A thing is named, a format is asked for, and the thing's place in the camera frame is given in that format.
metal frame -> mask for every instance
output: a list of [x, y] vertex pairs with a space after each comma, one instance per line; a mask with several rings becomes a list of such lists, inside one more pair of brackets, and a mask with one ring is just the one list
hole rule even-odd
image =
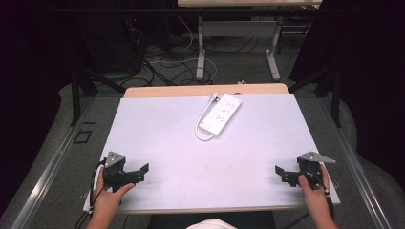
[[203, 38], [205, 36], [272, 36], [270, 50], [266, 50], [266, 58], [274, 81], [280, 81], [274, 54], [280, 36], [283, 18], [277, 21], [203, 21], [199, 17], [199, 60], [197, 63], [196, 79], [203, 79], [205, 49]]

human hand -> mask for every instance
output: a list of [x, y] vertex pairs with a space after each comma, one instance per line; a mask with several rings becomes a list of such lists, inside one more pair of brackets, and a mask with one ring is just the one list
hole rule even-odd
[[94, 211], [92, 220], [87, 228], [108, 228], [111, 220], [116, 214], [116, 210], [123, 196], [131, 190], [135, 184], [129, 183], [122, 186], [114, 193], [108, 192], [109, 187], [104, 186], [104, 167], [101, 167], [96, 188], [93, 191]]
[[[322, 181], [325, 187], [330, 190], [329, 176], [324, 165], [321, 165], [321, 171], [323, 174]], [[316, 189], [312, 190], [304, 175], [299, 176], [298, 181], [303, 190], [309, 213], [315, 221], [317, 228], [337, 228], [331, 218], [324, 189], [318, 186]]]

gray carpet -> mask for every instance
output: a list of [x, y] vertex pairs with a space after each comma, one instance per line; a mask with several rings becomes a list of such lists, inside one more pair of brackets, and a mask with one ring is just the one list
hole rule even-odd
[[[216, 45], [215, 50], [221, 48], [222, 50], [233, 51], [240, 48], [247, 40], [246, 38], [222, 38], [213, 40], [212, 44]], [[282, 54], [276, 56], [282, 82], [287, 85], [292, 84], [288, 80], [288, 75], [302, 41], [303, 38], [300, 36], [285, 37]], [[241, 79], [247, 83], [272, 82], [264, 54], [266, 42], [268, 40], [259, 39], [253, 52], [236, 54], [208, 52], [206, 57], [211, 59], [217, 68], [217, 76], [213, 80], [214, 84], [233, 84]], [[254, 40], [245, 49], [249, 50], [249, 47], [251, 48], [253, 45]], [[150, 58], [149, 60], [152, 62], [158, 58]], [[154, 64], [154, 66], [158, 72], [172, 78], [186, 70], [184, 66], [170, 69], [158, 64]], [[206, 68], [212, 76], [215, 68], [209, 62], [206, 62]], [[149, 72], [142, 70], [138, 77], [150, 78], [151, 76]], [[175, 81], [181, 84], [182, 80], [190, 77], [189, 73], [182, 74]], [[164, 85], [157, 79], [154, 82], [154, 86]], [[139, 86], [141, 84], [140, 80], [133, 80], [124, 86]], [[91, 107], [77, 124], [75, 137], [67, 144], [68, 154], [63, 158], [63, 163], [54, 177], [51, 187], [36, 209], [29, 228], [73, 228], [82, 213], [84, 199], [81, 196], [89, 189], [92, 171], [99, 161], [120, 97], [120, 94], [115, 94], [105, 85], [97, 84], [97, 86], [100, 93], [91, 100], [93, 102]], [[335, 206], [336, 223], [340, 228], [376, 228], [355, 180], [352, 178], [348, 163], [342, 153], [342, 146], [337, 140], [333, 126], [329, 123], [329, 117], [325, 115], [319, 99], [315, 98], [312, 92], [313, 85], [309, 85], [295, 95], [320, 153], [337, 160], [337, 164], [328, 166], [333, 181], [339, 185], [337, 192], [342, 201], [340, 205]], [[69, 124], [72, 117], [70, 87], [67, 86], [60, 93], [62, 105], [55, 123], [26, 180], [0, 219], [0, 228], [11, 228], [43, 170], [50, 162], [51, 157], [58, 152], [61, 142], [70, 131]], [[341, 106], [341, 122], [349, 143], [355, 149], [355, 125], [350, 110], [344, 104]], [[402, 217], [405, 216], [403, 191], [398, 188], [395, 181], [387, 173], [361, 158], [360, 161], [392, 228], [401, 228], [402, 225], [405, 225]], [[306, 213], [305, 209], [274, 212], [277, 228], [289, 224], [304, 213]], [[116, 216], [111, 228], [123, 228], [124, 223], [125, 228], [145, 228], [148, 220], [149, 216], [129, 216], [128, 218]], [[294, 228], [314, 228], [314, 225], [311, 218], [307, 218]]]

desk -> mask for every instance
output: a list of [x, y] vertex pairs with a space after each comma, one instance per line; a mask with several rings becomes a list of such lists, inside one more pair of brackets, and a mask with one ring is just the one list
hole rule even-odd
[[[243, 94], [243, 104], [203, 142], [194, 126], [212, 92]], [[281, 182], [274, 165], [298, 171], [296, 157], [317, 149], [284, 84], [247, 84], [129, 89], [101, 157], [110, 151], [126, 156], [125, 171], [150, 164], [118, 211], [162, 214], [303, 207], [300, 188]], [[340, 202], [333, 187], [331, 196]]]
[[[179, 0], [180, 7], [188, 8], [229, 8], [229, 7], [282, 7], [320, 5], [322, 0]], [[203, 21], [199, 17], [199, 60], [197, 63], [197, 79], [203, 79], [205, 36], [272, 36], [270, 49], [266, 50], [266, 58], [274, 81], [280, 81], [280, 74], [274, 59], [283, 18], [277, 21]]]

power strip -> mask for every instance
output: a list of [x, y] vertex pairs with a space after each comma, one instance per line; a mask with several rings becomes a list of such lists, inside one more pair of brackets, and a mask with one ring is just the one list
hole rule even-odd
[[241, 99], [229, 94], [224, 94], [220, 101], [200, 123], [199, 127], [208, 131], [212, 135], [218, 135], [241, 104]]

